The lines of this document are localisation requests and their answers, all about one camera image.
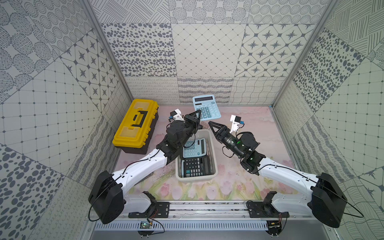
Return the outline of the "small blue calculator back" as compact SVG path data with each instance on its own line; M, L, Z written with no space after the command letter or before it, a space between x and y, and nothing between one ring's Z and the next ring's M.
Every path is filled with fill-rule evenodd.
M196 111L201 110L202 121L211 121L221 118L221 113L214 95L193 97L193 105Z

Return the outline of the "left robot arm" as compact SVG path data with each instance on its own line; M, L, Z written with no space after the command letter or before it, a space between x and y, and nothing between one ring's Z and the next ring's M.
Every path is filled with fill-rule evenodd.
M103 224L115 220L127 205L124 195L154 171L169 165L182 154L187 141L197 133L202 111L185 115L169 124L164 139L156 148L139 161L110 174L101 172L89 196L90 210L94 210Z

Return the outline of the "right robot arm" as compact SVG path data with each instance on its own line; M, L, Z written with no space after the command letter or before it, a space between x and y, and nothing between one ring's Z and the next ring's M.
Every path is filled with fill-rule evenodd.
M274 194L267 202L277 211L312 214L329 227L340 227L348 200L331 175L317 176L271 160L257 152L259 143L251 132L234 136L223 124L210 121L209 126L216 140L240 159L248 173L276 180L300 193L298 196Z

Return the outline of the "black calculator back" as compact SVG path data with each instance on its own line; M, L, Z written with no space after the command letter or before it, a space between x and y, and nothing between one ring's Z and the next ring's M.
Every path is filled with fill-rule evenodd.
M200 158L188 158L181 161L181 177L202 177L214 173L211 160L208 156Z

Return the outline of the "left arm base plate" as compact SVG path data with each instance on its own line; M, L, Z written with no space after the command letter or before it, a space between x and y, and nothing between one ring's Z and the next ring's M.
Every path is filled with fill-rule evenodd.
M129 213L130 219L149 219L159 218L167 219L169 217L170 202L156 202L152 203L150 207L144 213Z

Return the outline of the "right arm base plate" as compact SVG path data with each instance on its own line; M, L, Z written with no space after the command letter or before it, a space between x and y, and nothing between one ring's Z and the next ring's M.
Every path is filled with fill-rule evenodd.
M250 218L289 218L288 212L278 212L271 204L265 204L264 202L247 201L246 207Z

